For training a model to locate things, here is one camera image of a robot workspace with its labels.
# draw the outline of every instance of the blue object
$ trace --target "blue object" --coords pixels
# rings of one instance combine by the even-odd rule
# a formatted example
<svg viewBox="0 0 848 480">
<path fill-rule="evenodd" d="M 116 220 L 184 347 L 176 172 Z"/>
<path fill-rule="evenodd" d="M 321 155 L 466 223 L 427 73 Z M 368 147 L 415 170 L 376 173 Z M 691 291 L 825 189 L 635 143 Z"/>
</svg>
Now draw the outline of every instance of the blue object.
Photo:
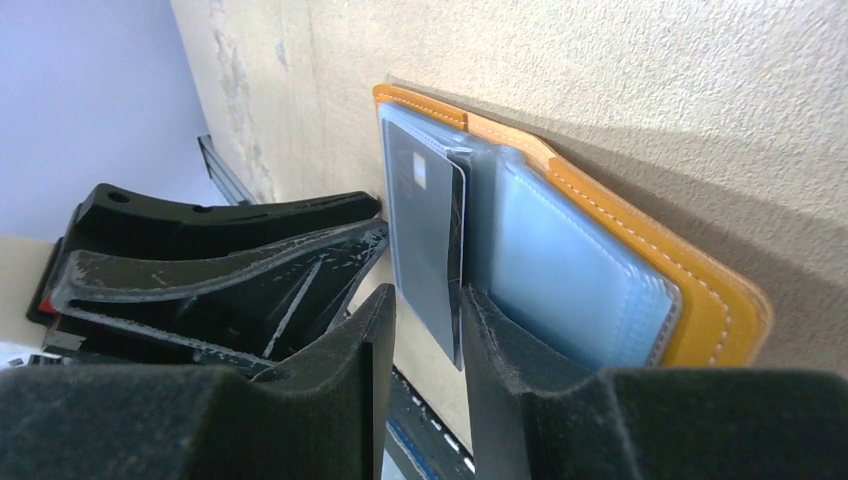
<svg viewBox="0 0 848 480">
<path fill-rule="evenodd" d="M 497 178 L 489 295 L 515 323 L 588 368 L 655 364 L 679 290 L 523 164 Z"/>
</svg>

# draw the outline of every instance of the wallet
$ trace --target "wallet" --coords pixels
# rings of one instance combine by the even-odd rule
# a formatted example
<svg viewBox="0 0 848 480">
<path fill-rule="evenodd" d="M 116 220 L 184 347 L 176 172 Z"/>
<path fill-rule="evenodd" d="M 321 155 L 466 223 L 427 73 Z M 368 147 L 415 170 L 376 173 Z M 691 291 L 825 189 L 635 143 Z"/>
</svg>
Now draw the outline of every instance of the wallet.
<svg viewBox="0 0 848 480">
<path fill-rule="evenodd" d="M 489 167 L 495 165 L 496 181 L 489 185 L 490 192 L 482 189 L 482 200 L 475 197 L 481 189 L 474 188 L 478 179 L 474 165 L 468 175 L 467 166 L 455 163 L 465 168 L 469 177 L 465 281 L 488 289 L 496 304 L 522 328 L 592 368 L 633 365 L 642 361 L 645 352 L 644 365 L 661 366 L 738 366 L 748 365 L 756 357 L 770 330 L 773 311 L 752 282 L 615 195 L 532 134 L 397 86 L 376 86 L 374 98 L 378 111 L 384 105 L 402 107 L 426 118 L 430 125 L 449 127 L 457 139 L 485 142 L 490 152 L 503 153 L 503 147 L 509 147 L 520 153 L 518 161 L 512 154 L 513 161 L 495 158 L 489 163 Z M 470 152 L 464 151 L 466 158 L 477 158 L 478 151 L 469 148 Z M 541 208 L 545 202 L 533 199 L 538 196 L 553 206 Z M 513 210 L 509 210 L 509 201 L 503 203 L 510 198 L 520 200 L 511 203 Z M 532 210 L 520 208 L 531 199 L 536 205 Z M 475 201 L 492 217 L 487 220 L 475 215 Z M 568 227 L 563 215 L 582 229 Z M 536 222 L 535 230 L 522 224 L 536 217 L 559 218 L 559 223 L 545 229 L 541 228 L 545 222 Z M 482 223 L 480 231 L 488 228 L 491 235 L 472 242 L 478 221 Z M 575 239 L 584 243 L 580 251 L 597 256 L 591 268 L 573 263 L 575 257 L 568 249 L 578 245 Z M 527 247 L 532 245 L 544 248 L 533 253 Z M 471 268 L 471 259 L 478 257 L 492 260 L 488 270 Z M 539 274 L 545 271 L 543 267 L 549 273 Z M 573 273 L 568 281 L 554 275 L 556 270 L 566 269 Z M 629 277 L 622 273 L 626 271 L 630 271 Z M 577 293 L 594 280 L 601 282 L 594 287 L 594 297 Z M 575 298 L 583 303 L 574 303 Z M 591 310 L 580 310 L 587 305 Z M 629 316 L 602 315 L 609 305 L 626 308 Z M 603 337 L 603 341 L 593 336 Z"/>
</svg>

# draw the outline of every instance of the black plastic bracket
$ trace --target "black plastic bracket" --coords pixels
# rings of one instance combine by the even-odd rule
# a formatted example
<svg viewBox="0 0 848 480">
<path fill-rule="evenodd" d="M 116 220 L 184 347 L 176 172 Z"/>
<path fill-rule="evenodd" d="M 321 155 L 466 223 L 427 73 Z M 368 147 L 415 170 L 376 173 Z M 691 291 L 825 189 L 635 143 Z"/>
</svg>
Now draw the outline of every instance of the black plastic bracket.
<svg viewBox="0 0 848 480">
<path fill-rule="evenodd" d="M 28 317 L 86 361 L 226 364 L 254 375 L 341 322 L 387 248 L 356 192 L 200 207 L 98 185 L 57 242 Z"/>
</svg>

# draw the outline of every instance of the red part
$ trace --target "red part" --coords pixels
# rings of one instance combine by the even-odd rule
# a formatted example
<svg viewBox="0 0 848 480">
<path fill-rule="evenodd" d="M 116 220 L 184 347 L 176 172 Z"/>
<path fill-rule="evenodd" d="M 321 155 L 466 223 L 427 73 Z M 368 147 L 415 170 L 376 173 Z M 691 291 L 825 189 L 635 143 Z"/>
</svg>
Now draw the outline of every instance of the red part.
<svg viewBox="0 0 848 480">
<path fill-rule="evenodd" d="M 58 310 L 53 308 L 53 304 L 50 303 L 50 292 L 47 292 L 47 295 L 44 296 L 44 300 L 42 300 L 41 304 L 38 305 L 38 311 L 42 313 L 49 313 L 50 315 L 59 313 Z"/>
</svg>

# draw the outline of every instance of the white stitching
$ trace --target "white stitching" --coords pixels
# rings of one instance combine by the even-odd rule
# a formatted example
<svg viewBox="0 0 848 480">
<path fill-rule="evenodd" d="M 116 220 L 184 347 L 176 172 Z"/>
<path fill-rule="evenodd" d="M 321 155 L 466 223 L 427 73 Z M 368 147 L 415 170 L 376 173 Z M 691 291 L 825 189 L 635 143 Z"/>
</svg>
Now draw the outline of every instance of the white stitching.
<svg viewBox="0 0 848 480">
<path fill-rule="evenodd" d="M 566 179 L 564 179 L 562 176 L 560 176 L 558 173 L 556 173 L 556 172 L 554 172 L 554 171 L 551 171 L 551 173 L 552 173 L 552 174 L 553 174 L 553 175 L 554 175 L 557 179 L 559 179 L 562 183 L 564 183 L 564 184 L 565 184 L 568 188 L 570 188 L 572 191 L 574 191 L 574 193 L 576 193 L 576 194 L 580 195 L 581 197 L 585 198 L 585 199 L 586 199 L 586 201 L 588 201 L 590 204 L 592 204 L 592 206 L 593 206 L 593 207 L 597 208 L 597 209 L 598 209 L 601 213 L 603 213 L 604 215 L 606 215 L 607 217 L 609 217 L 609 218 L 610 218 L 610 220 L 614 221 L 614 222 L 615 222 L 615 223 L 617 223 L 619 226 L 621 226 L 622 228 L 624 228 L 625 230 L 627 230 L 630 234 L 632 234 L 633 236 L 635 236 L 636 238 L 638 238 L 640 241 L 642 241 L 643 243 L 645 243 L 645 244 L 649 245 L 651 248 L 653 248 L 654 250 L 656 250 L 657 252 L 659 252 L 659 253 L 660 253 L 660 255 L 662 255 L 663 257 L 665 257 L 665 258 L 666 258 L 666 260 L 670 261 L 671 263 L 673 263 L 674 265 L 676 265 L 678 268 L 680 268 L 681 270 L 683 270 L 684 272 L 686 272 L 686 274 L 687 274 L 687 275 L 689 275 L 690 277 L 692 277 L 692 278 L 694 278 L 695 280 L 697 280 L 697 281 L 698 281 L 698 283 L 700 283 L 700 284 L 701 284 L 701 286 L 703 286 L 705 289 L 707 289 L 707 291 L 710 293 L 710 295 L 712 295 L 712 296 L 713 296 L 716 300 L 718 300 L 718 302 L 721 304 L 722 308 L 724 308 L 724 311 L 725 311 L 725 319 L 724 319 L 724 330 L 722 330 L 722 331 L 721 331 L 720 339 L 719 339 L 718 343 L 716 344 L 715 348 L 713 349 L 713 355 L 712 355 L 712 356 L 710 357 L 710 359 L 707 361 L 707 365 L 713 365 L 713 364 L 715 363 L 715 361 L 716 361 L 716 358 L 718 357 L 718 354 L 719 354 L 719 353 L 722 351 L 722 349 L 724 348 L 724 342 L 725 342 L 725 340 L 727 340 L 727 337 L 728 337 L 728 336 L 729 336 L 729 334 L 730 334 L 730 324 L 731 324 L 731 322 L 733 321 L 733 317 L 731 317 L 731 315 L 730 315 L 730 307 L 727 305 L 727 303 L 724 301 L 724 299 L 723 299 L 723 298 L 721 298 L 721 294 L 719 294 L 717 291 L 715 291 L 715 289 L 713 289 L 713 288 L 712 288 L 712 287 L 711 287 L 711 286 L 710 286 L 707 282 L 705 282 L 704 280 L 702 280 L 702 279 L 698 278 L 698 277 L 697 277 L 697 276 L 696 276 L 696 275 L 695 275 L 695 274 L 694 274 L 691 270 L 689 270 L 689 269 L 687 269 L 686 267 L 684 267 L 684 266 L 683 266 L 680 262 L 678 262 L 677 260 L 675 260 L 675 259 L 671 258 L 671 257 L 670 257 L 667 253 L 665 253 L 665 252 L 663 252 L 662 250 L 660 250 L 660 249 L 659 249 L 659 247 L 657 247 L 657 246 L 656 246 L 656 245 L 654 245 L 653 243 L 649 242 L 647 239 L 645 239 L 645 237 L 643 237 L 642 235 L 639 235 L 639 234 L 638 234 L 638 233 L 636 233 L 636 231 L 634 231 L 632 228 L 630 228 L 630 227 L 628 227 L 627 225 L 625 225 L 625 224 L 624 224 L 624 222 L 622 222 L 621 220 L 617 219 L 614 215 L 612 215 L 611 213 L 609 213 L 609 212 L 607 212 L 606 210 L 604 210 L 604 208 L 603 208 L 603 207 L 601 207 L 600 205 L 596 204 L 596 203 L 595 203 L 592 199 L 590 199 L 589 197 L 587 197 L 587 196 L 586 196 L 583 192 L 581 192 L 580 190 L 578 190 L 577 188 L 575 188 L 575 187 L 574 187 L 574 185 L 572 185 L 572 184 L 568 183 L 568 181 L 567 181 Z"/>
<path fill-rule="evenodd" d="M 427 113 L 431 113 L 431 114 L 433 114 L 433 115 L 436 115 L 437 117 L 442 117 L 442 118 L 444 118 L 445 120 L 448 120 L 449 122 L 462 123 L 462 121 L 461 121 L 461 120 L 457 120 L 457 119 L 455 119 L 455 118 L 451 118 L 451 117 L 449 117 L 449 116 L 445 115 L 444 113 L 439 113 L 439 112 L 437 112 L 437 111 L 435 111 L 435 110 L 432 110 L 432 109 L 429 109 L 429 108 L 427 108 L 427 107 L 425 107 L 425 106 L 423 106 L 423 105 L 418 105 L 417 103 L 410 102 L 409 100 L 407 100 L 407 99 L 405 99 L 405 98 L 395 97 L 395 96 L 393 96 L 393 95 L 388 95 L 388 94 L 385 94 L 385 93 L 378 93 L 378 94 L 377 94 L 377 97 L 378 97 L 378 98 L 390 98 L 390 99 L 392 99 L 392 100 L 396 100 L 396 101 L 398 101 L 398 102 L 400 102 L 400 103 L 405 103 L 405 104 L 407 104 L 407 105 L 412 105 L 413 107 L 418 107 L 418 108 L 420 108 L 421 110 L 424 110 L 424 111 L 425 111 L 425 112 L 427 112 Z"/>
<path fill-rule="evenodd" d="M 444 118 L 444 119 L 446 119 L 446 120 L 448 120 L 448 121 L 450 121 L 450 122 L 462 123 L 461 121 L 458 121 L 458 120 L 456 120 L 456 119 L 453 119 L 453 118 L 451 118 L 451 117 L 449 117 L 449 116 L 447 116 L 447 115 L 445 115 L 445 114 L 442 114 L 442 113 L 436 112 L 435 110 L 432 110 L 432 109 L 430 109 L 430 108 L 427 108 L 427 107 L 425 107 L 425 106 L 423 106 L 423 105 L 418 105 L 417 103 L 415 103 L 415 102 L 411 102 L 411 101 L 409 101 L 409 100 L 406 100 L 405 98 L 400 98 L 400 97 L 396 97 L 396 96 L 393 96 L 393 95 L 388 95 L 388 94 L 385 94 L 385 93 L 378 93 L 378 94 L 377 94 L 377 97 L 390 98 L 390 99 L 392 99 L 392 100 L 396 100 L 396 101 L 398 101 L 398 102 L 405 103 L 405 104 L 407 104 L 407 105 L 411 105 L 411 106 L 413 106 L 413 107 L 418 107 L 418 108 L 420 108 L 421 110 L 424 110 L 425 112 L 431 113 L 431 114 L 436 115 L 436 116 L 438 116 L 438 117 L 442 117 L 442 118 Z M 519 144 L 519 145 L 521 145 L 521 146 L 525 147 L 525 148 L 526 148 L 527 150 L 529 150 L 530 152 L 535 153 L 535 154 L 536 154 L 536 155 L 538 155 L 539 157 L 542 157 L 542 158 L 547 157 L 547 155 L 544 155 L 544 154 L 543 154 L 543 152 L 542 152 L 541 150 L 539 150 L 538 148 L 535 148 L 535 147 L 533 147 L 533 146 L 529 145 L 529 144 L 528 144 L 528 143 L 526 143 L 526 142 L 523 142 L 523 141 L 521 141 L 521 140 L 518 140 L 517 138 L 513 138 L 513 137 L 510 137 L 510 136 L 508 136 L 508 135 L 504 135 L 504 134 L 502 134 L 502 133 L 499 133 L 499 132 L 495 132 L 495 131 L 490 130 L 490 129 L 488 129 L 488 128 L 486 128 L 486 127 L 483 127 L 483 126 L 480 126 L 479 128 L 480 128 L 481 130 L 485 131 L 485 132 L 488 132 L 489 134 L 492 134 L 492 135 L 496 136 L 496 137 L 500 137 L 500 138 L 503 138 L 503 139 L 506 139 L 506 140 L 510 140 L 510 141 L 512 141 L 512 142 L 515 142 L 515 143 L 517 143 L 517 144 Z M 665 258 L 666 258 L 666 260 L 670 261 L 671 263 L 673 263 L 674 265 L 676 265 L 678 268 L 680 268 L 681 270 L 683 270 L 684 272 L 686 272 L 686 274 L 687 274 L 687 275 L 689 275 L 689 276 L 690 276 L 690 277 L 692 277 L 693 279 L 697 280 L 697 281 L 698 281 L 698 283 L 700 283 L 700 284 L 701 284 L 701 286 L 703 286 L 705 289 L 707 289 L 707 291 L 710 293 L 710 295 L 712 295 L 713 297 L 715 297 L 715 299 L 716 299 L 716 300 L 718 300 L 718 302 L 721 304 L 722 308 L 724 308 L 724 311 L 725 311 L 725 319 L 724 319 L 724 330 L 722 330 L 722 331 L 721 331 L 721 334 L 720 334 L 720 337 L 721 337 L 721 338 L 719 339 L 718 343 L 716 344 L 715 348 L 713 349 L 713 355 L 712 355 L 712 356 L 710 357 L 710 359 L 707 361 L 707 365 L 713 365 L 713 364 L 715 363 L 715 361 L 716 361 L 716 358 L 718 357 L 718 354 L 719 354 L 719 353 L 722 351 L 722 349 L 724 348 L 724 342 L 725 342 L 725 340 L 727 340 L 727 337 L 728 337 L 728 336 L 730 336 L 730 324 L 731 324 L 731 322 L 733 321 L 733 317 L 730 315 L 730 307 L 727 305 L 727 303 L 726 303 L 726 302 L 724 301 L 724 299 L 721 297 L 721 294 L 719 294 L 717 291 L 715 291 L 715 289 L 713 289 L 713 288 L 712 288 L 712 287 L 711 287 L 711 286 L 710 286 L 707 282 L 705 282 L 704 280 L 702 280 L 702 279 L 698 278 L 698 277 L 697 277 L 694 273 L 692 273 L 692 271 L 690 271 L 689 269 L 687 269 L 686 267 L 684 267 L 684 266 L 683 266 L 680 262 L 678 262 L 677 260 L 674 260 L 673 258 L 671 258 L 671 257 L 670 257 L 667 253 L 665 253 L 665 252 L 663 252 L 662 250 L 660 250 L 660 249 L 659 249 L 659 247 L 657 247 L 657 246 L 656 246 L 656 245 L 654 245 L 653 243 L 651 243 L 651 242 L 649 242 L 648 240 L 646 240 L 643 236 L 641 236 L 641 235 L 639 235 L 638 233 L 636 233 L 636 231 L 634 231 L 632 228 L 630 228 L 630 227 L 628 227 L 627 225 L 625 225 L 625 224 L 624 224 L 624 222 L 622 222 L 621 220 L 617 219 L 614 215 L 612 215 L 611 213 L 609 213 L 609 212 L 607 212 L 606 210 L 604 210 L 604 208 L 603 208 L 603 207 L 601 207 L 600 205 L 598 205 L 597 203 L 595 203 L 595 202 L 594 202 L 591 198 L 587 197 L 587 196 L 586 196 L 583 192 L 581 192 L 580 190 L 576 189 L 573 185 L 571 185 L 570 183 L 568 183 L 568 181 L 567 181 L 566 179 L 564 179 L 562 176 L 560 176 L 558 173 L 556 173 L 556 172 L 555 172 L 555 171 L 553 171 L 553 170 L 550 170 L 550 172 L 553 174 L 553 176 L 554 176 L 554 177 L 556 177 L 557 179 L 559 179 L 559 180 L 560 180 L 562 183 L 564 183 L 564 184 L 565 184 L 568 188 L 570 188 L 572 191 L 574 191 L 574 193 L 576 193 L 576 194 L 580 195 L 581 197 L 585 198 L 585 199 L 586 199 L 586 200 L 587 200 L 587 201 L 588 201 L 588 202 L 589 202 L 589 203 L 590 203 L 593 207 L 597 208 L 597 209 L 598 209 L 598 211 L 600 211 L 601 213 L 603 213 L 604 215 L 606 215 L 607 217 L 609 217 L 612 221 L 614 221 L 614 222 L 615 222 L 615 223 L 617 223 L 619 226 L 621 226 L 622 228 L 624 228 L 625 230 L 627 230 L 630 234 L 634 235 L 634 236 L 635 236 L 636 238 L 638 238 L 640 241 L 642 241 L 642 242 L 643 242 L 643 243 L 645 243 L 646 245 L 649 245 L 651 248 L 653 248 L 654 250 L 656 250 L 657 252 L 659 252 L 659 254 L 660 254 L 660 255 L 662 255 L 663 257 L 665 257 Z"/>
</svg>

